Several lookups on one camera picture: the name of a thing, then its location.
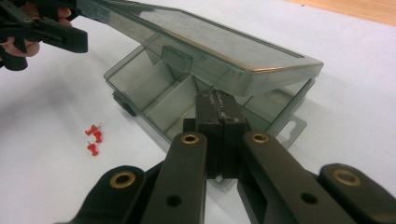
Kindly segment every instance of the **transparent lid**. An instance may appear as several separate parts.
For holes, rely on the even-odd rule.
[[[316,77],[323,63],[189,12],[129,1],[78,1],[82,14],[141,43],[182,73],[237,96]]]

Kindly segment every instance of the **bolt hole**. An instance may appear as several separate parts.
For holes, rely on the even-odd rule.
[[[187,136],[187,137],[185,138],[185,140],[186,140],[187,142],[193,142],[193,141],[195,141],[195,137],[194,137],[194,136]]]
[[[116,183],[117,184],[124,184],[128,182],[130,177],[128,175],[120,175],[119,177],[116,178]]]
[[[310,194],[310,193],[302,193],[302,194],[301,194],[301,199],[302,199],[305,203],[309,203],[309,204],[316,204],[316,203],[318,203],[317,197],[315,197],[315,195]]]
[[[181,204],[181,198],[178,195],[171,195],[166,199],[166,203],[171,207],[176,207]]]
[[[350,174],[339,174],[338,175],[341,179],[348,181],[348,182],[355,182],[357,180],[357,178],[354,175],[350,175]]]

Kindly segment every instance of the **finger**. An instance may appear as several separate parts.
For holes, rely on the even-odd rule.
[[[37,4],[26,3],[24,6],[20,7],[20,9],[32,19],[40,18],[38,14]],[[66,7],[59,7],[57,10],[59,19],[67,18],[72,14],[70,9]]]
[[[40,18],[38,15],[37,4],[26,3],[25,5],[20,7],[20,10],[22,10],[24,13],[26,13],[30,18],[34,20]]]
[[[66,26],[73,26],[72,22],[68,21],[67,19],[59,19],[59,23],[66,25]]]
[[[24,42],[26,45],[26,53],[23,53],[14,46],[14,40],[15,40],[14,37],[10,37],[8,39],[8,42],[2,45],[5,51],[9,54],[19,57],[32,57],[35,56],[40,50],[40,45],[37,42],[30,42],[25,40]]]
[[[72,11],[70,11],[69,8],[65,8],[65,7],[59,7],[58,8],[58,17],[59,17],[59,19],[67,18],[71,14],[72,14]]]

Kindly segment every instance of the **black metal bar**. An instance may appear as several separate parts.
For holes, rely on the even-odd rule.
[[[7,18],[4,23],[12,21],[24,28],[32,28],[34,26],[34,21],[8,0],[0,1],[0,13],[0,16]]]
[[[169,148],[141,223],[203,223],[206,138],[180,133]]]
[[[250,223],[261,224],[264,222],[267,200],[244,161],[239,167],[240,174],[237,185],[239,196],[245,206]]]
[[[69,224],[120,224],[129,218],[144,185],[144,172],[120,166],[105,173]]]
[[[246,133],[241,152],[267,201],[262,223],[356,223],[273,136]]]
[[[140,191],[140,194],[136,195],[136,197],[138,197],[137,202],[134,204],[134,207],[131,213],[128,215],[129,217],[125,223],[130,223],[130,224],[140,223],[162,166],[163,166],[163,161],[151,167],[149,170],[145,172],[145,178],[146,178],[145,185]]]
[[[326,165],[318,182],[359,223],[396,223],[396,200],[361,171],[339,163]]]
[[[88,35],[85,31],[49,19],[41,19],[37,23],[44,43],[75,53],[88,51]]]

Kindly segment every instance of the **black tool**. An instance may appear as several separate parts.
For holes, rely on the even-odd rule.
[[[75,223],[204,223],[206,180],[238,180],[251,223],[396,223],[396,200],[343,164],[306,171],[271,135],[251,131],[233,96],[205,91],[164,161],[108,171]]]
[[[17,8],[13,2],[0,0],[0,42],[7,42],[7,38],[14,36],[14,46],[26,53],[24,39],[29,41],[43,41],[52,46],[66,49],[75,53],[88,51],[88,35],[74,27],[57,22],[57,8],[74,8],[71,19],[76,17],[75,1],[40,1],[33,0],[38,11],[44,15],[33,20]],[[27,67],[26,59],[7,53],[0,48],[0,57],[5,68],[12,71],[21,71]]]

